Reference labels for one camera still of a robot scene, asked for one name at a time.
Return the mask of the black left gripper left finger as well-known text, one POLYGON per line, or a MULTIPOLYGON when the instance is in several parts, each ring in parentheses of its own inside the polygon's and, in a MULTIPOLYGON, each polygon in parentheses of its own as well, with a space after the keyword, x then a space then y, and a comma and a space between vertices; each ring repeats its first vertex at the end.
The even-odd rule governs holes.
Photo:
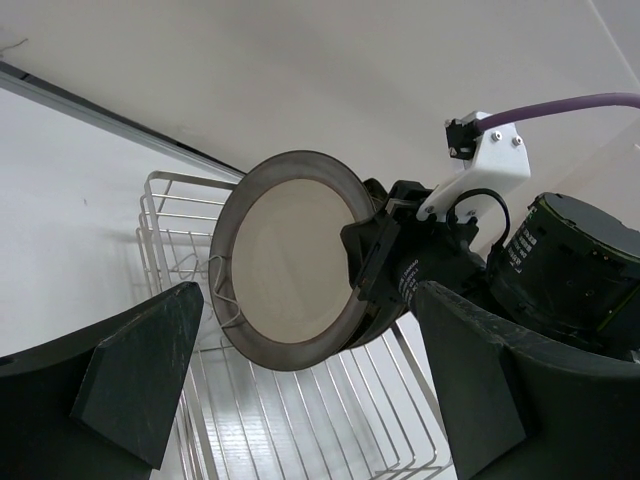
POLYGON ((160 469, 203 306, 182 282, 2 357, 2 469, 160 469))

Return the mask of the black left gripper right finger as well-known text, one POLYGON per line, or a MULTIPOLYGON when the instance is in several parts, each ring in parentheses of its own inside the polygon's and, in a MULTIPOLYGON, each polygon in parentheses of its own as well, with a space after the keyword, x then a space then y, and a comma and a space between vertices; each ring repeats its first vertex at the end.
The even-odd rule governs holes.
POLYGON ((445 287, 413 299, 461 479, 635 479, 639 367, 544 337, 445 287))

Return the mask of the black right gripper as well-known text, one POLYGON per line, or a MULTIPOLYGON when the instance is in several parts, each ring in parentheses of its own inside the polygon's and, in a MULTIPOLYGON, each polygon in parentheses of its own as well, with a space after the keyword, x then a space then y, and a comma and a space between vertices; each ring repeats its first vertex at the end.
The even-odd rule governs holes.
MULTIPOLYGON (((425 221, 418 220, 417 210, 432 191, 418 182, 405 182, 408 198, 391 204, 399 233, 391 247, 389 273, 399 299, 410 307, 423 281, 436 281, 456 293, 466 291, 480 273, 480 257, 470 250, 470 243, 478 233, 477 222, 471 220, 450 227, 434 215, 425 221)), ((378 212, 341 229, 340 239, 347 254, 352 288, 357 286, 360 271, 386 217, 385 213, 378 212)))

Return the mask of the beige plate with brown rim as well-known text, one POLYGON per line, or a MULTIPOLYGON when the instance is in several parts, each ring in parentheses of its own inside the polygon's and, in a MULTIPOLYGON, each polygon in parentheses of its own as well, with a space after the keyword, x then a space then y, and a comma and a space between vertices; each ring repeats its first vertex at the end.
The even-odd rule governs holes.
POLYGON ((367 304, 349 283, 340 233, 373 213, 359 177, 316 151, 277 154, 234 186, 214 228, 208 276, 216 319, 240 354, 298 371, 349 343, 367 304))

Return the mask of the black rimmed striped round plate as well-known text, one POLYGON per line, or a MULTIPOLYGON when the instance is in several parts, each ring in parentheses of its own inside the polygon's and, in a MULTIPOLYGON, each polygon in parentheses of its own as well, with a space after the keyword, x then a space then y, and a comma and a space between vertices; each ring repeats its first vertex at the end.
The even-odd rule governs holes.
POLYGON ((369 251, 366 264, 360 271, 357 286, 353 288, 356 299, 364 303, 365 310, 357 329, 343 347, 344 350, 355 349, 377 339, 406 312, 405 304, 392 285, 389 270, 391 247, 399 233, 398 221, 393 218, 391 204, 395 200, 408 198, 408 183, 397 181, 389 191, 373 178, 365 180, 363 185, 371 199, 373 215, 380 212, 387 217, 369 251))

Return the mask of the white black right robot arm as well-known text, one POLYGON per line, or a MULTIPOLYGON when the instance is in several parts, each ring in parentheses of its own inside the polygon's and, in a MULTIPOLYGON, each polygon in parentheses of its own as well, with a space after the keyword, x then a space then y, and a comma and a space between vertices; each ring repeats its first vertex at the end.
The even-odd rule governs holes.
POLYGON ((546 192, 518 227, 506 225, 486 256, 473 252, 478 216, 468 190, 443 213, 417 216, 430 191, 399 181, 378 190, 377 211, 345 226, 349 282, 365 316, 348 346, 381 336, 409 312, 419 285, 434 281, 473 304, 551 339, 627 360, 639 349, 639 234, 579 199, 546 192))

